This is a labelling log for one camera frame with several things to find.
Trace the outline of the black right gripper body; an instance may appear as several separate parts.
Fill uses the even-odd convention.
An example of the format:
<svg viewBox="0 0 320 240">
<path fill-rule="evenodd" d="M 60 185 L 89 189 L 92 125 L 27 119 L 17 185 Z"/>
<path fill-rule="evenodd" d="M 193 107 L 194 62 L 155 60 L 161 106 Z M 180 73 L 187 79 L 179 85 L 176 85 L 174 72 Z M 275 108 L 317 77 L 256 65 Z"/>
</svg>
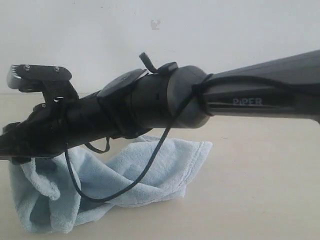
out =
<svg viewBox="0 0 320 240">
<path fill-rule="evenodd" d="M 7 125 L 0 136 L 0 158 L 21 165 L 30 158 L 48 158 L 99 136 L 96 99 L 60 100 L 34 111 L 25 121 Z"/>
</svg>

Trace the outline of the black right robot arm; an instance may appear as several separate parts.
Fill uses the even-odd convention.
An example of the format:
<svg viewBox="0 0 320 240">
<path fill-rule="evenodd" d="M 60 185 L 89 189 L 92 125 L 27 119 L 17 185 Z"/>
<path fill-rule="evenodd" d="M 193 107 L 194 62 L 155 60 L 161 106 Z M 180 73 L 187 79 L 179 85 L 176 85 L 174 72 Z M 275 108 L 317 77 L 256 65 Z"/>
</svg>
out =
<svg viewBox="0 0 320 240">
<path fill-rule="evenodd" d="M 99 139 L 134 139 L 155 128 L 196 129 L 212 116 L 320 119 L 320 52 L 207 74 L 170 62 L 131 70 L 79 97 L 62 66 L 13 64 L 9 88 L 43 94 L 24 121 L 2 129 L 0 158 L 52 158 Z"/>
</svg>

